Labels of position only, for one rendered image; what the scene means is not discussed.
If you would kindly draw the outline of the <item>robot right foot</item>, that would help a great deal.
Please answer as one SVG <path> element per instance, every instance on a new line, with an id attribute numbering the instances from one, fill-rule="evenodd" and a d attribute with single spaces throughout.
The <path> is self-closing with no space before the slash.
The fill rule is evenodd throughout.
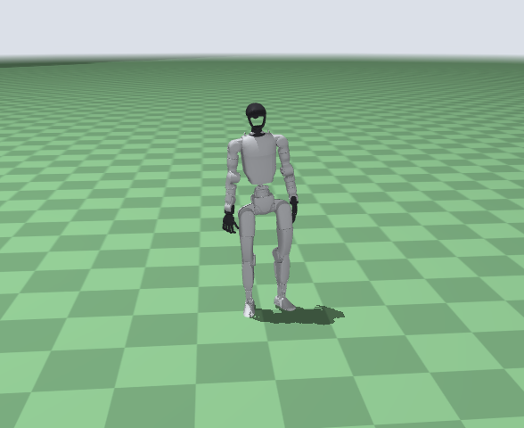
<path id="1" fill-rule="evenodd" d="M 255 306 L 255 302 L 253 299 L 252 299 L 252 304 L 250 304 L 250 300 L 248 300 L 248 304 L 246 304 L 246 301 L 245 301 L 243 315 L 245 317 L 253 317 L 255 314 L 254 306 Z"/>

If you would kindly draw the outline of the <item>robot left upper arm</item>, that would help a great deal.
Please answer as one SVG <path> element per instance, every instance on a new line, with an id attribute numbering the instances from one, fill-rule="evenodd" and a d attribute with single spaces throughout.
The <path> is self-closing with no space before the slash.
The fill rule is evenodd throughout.
<path id="1" fill-rule="evenodd" d="M 283 135 L 274 135 L 276 146 L 278 146 L 279 158 L 282 166 L 280 167 L 281 174 L 286 177 L 293 174 L 292 166 L 290 164 L 290 152 L 288 140 Z"/>

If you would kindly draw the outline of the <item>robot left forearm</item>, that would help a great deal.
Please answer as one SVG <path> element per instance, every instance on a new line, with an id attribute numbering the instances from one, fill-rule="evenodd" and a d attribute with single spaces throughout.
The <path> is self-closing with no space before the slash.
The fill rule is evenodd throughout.
<path id="1" fill-rule="evenodd" d="M 293 170 L 293 167 L 292 167 L 292 170 Z M 291 197 L 292 196 L 295 196 L 297 198 L 297 200 L 298 200 L 298 195 L 296 194 L 297 188 L 296 188 L 296 184 L 295 184 L 294 170 L 293 170 L 293 174 L 292 175 L 286 176 L 284 178 L 284 182 L 286 184 L 286 189 L 287 189 L 287 193 L 289 195 L 289 200 L 291 201 Z"/>

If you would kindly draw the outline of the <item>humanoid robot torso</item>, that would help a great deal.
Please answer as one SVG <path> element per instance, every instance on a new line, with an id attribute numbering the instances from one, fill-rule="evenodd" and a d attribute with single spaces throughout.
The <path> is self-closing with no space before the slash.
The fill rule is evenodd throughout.
<path id="1" fill-rule="evenodd" d="M 255 215 L 265 215 L 275 211 L 274 195 L 269 192 L 269 186 L 263 185 L 273 182 L 276 171 L 276 140 L 269 130 L 263 136 L 255 137 L 254 132 L 242 138 L 242 168 L 254 188 L 254 194 L 250 196 L 254 204 Z"/>

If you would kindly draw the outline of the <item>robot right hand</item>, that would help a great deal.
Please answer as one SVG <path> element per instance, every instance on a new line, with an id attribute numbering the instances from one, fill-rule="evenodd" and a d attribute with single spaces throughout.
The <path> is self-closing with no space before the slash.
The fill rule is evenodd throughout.
<path id="1" fill-rule="evenodd" d="M 239 227 L 237 226 L 237 224 L 234 221 L 233 214 L 234 214 L 234 205 L 232 205 L 231 212 L 225 211 L 225 216 L 223 218 L 223 229 L 226 232 L 229 232 L 230 234 L 236 233 L 233 230 L 233 224 L 236 226 L 237 229 L 239 229 Z"/>

